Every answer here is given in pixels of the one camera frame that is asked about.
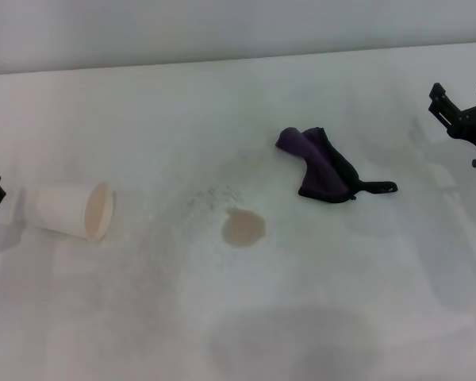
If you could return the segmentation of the white paper cup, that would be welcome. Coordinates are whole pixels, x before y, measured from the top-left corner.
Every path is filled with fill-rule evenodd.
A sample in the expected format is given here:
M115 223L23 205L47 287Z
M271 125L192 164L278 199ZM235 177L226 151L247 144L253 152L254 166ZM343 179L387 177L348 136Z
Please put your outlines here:
M88 241L101 240L110 225L114 194L105 183L57 184L25 189L28 225Z

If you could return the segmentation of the purple rag with black edge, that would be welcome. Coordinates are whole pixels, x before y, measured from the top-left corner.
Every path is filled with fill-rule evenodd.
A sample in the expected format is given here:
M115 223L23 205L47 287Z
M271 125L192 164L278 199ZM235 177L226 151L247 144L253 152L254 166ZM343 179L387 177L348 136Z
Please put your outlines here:
M398 191L390 181L364 182L358 172L330 143L322 128L301 132L289 127L280 132L275 146L305 161L305 176L298 194L327 203L354 200L366 191L370 194L389 194Z

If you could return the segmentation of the brown water stain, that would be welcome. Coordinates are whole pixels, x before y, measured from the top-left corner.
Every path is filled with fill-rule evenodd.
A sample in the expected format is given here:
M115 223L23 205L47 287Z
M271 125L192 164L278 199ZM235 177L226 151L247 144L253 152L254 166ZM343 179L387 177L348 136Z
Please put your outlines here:
M230 208L227 215L221 235L228 245L234 248L250 247L265 237L266 222L253 211Z

